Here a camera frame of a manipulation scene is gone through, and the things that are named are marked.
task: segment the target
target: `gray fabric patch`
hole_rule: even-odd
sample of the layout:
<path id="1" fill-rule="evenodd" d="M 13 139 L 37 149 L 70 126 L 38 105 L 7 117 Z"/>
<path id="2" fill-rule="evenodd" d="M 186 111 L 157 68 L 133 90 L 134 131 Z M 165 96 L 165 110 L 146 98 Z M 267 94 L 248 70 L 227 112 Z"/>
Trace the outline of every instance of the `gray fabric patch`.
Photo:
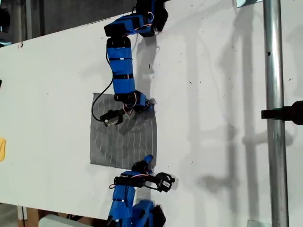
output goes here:
<path id="1" fill-rule="evenodd" d="M 94 114 L 99 117 L 109 110 L 123 107 L 113 95 L 103 94 L 94 106 Z M 90 125 L 90 163 L 131 169 L 134 163 L 146 155 L 153 155 L 155 166 L 157 156 L 157 123 L 155 111 L 124 115 L 119 125 L 104 126 L 93 117 Z"/>

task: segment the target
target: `silver metal pipe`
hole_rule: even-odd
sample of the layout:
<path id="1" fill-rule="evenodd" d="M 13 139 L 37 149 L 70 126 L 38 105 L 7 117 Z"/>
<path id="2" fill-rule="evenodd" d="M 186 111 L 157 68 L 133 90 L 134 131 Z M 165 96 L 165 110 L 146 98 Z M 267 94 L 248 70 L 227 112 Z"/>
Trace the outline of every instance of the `silver metal pipe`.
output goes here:
<path id="1" fill-rule="evenodd" d="M 267 109 L 284 106 L 280 0 L 263 0 Z M 272 227 L 288 227 L 285 124 L 267 120 Z"/>

